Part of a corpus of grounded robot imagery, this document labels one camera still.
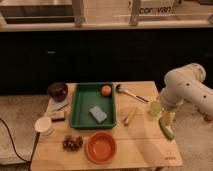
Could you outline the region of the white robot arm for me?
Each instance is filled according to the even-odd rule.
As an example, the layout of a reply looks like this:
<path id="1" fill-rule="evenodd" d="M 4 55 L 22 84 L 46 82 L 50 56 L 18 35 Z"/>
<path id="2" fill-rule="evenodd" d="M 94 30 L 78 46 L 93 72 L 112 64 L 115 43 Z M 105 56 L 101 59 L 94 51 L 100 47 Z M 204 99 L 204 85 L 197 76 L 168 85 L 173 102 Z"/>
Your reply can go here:
<path id="1" fill-rule="evenodd" d="M 165 87 L 159 93 L 159 101 L 164 109 L 162 115 L 166 126 L 175 117 L 174 109 L 184 101 L 194 104 L 204 114 L 206 122 L 213 121 L 213 89 L 203 84 L 205 78 L 206 71 L 198 63 L 184 65 L 165 74 Z"/>

